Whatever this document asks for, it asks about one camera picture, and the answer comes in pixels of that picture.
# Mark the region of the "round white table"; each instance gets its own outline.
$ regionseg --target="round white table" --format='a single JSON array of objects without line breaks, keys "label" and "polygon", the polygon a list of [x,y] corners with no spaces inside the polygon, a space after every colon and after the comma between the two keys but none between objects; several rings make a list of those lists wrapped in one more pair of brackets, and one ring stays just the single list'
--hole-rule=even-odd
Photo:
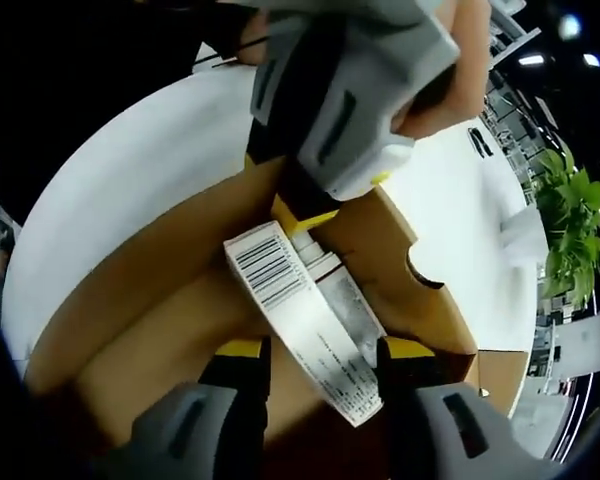
[{"label": "round white table", "polygon": [[[73,289],[126,239],[186,198],[239,172],[251,125],[255,70],[201,72],[120,114],[66,162],[24,225],[6,276],[2,326],[21,373],[45,326]],[[484,163],[466,129],[495,152]],[[481,350],[530,352],[535,267],[512,269],[499,253],[499,216],[524,195],[478,120],[418,142],[383,185],[419,237],[411,257],[442,281]]]}]

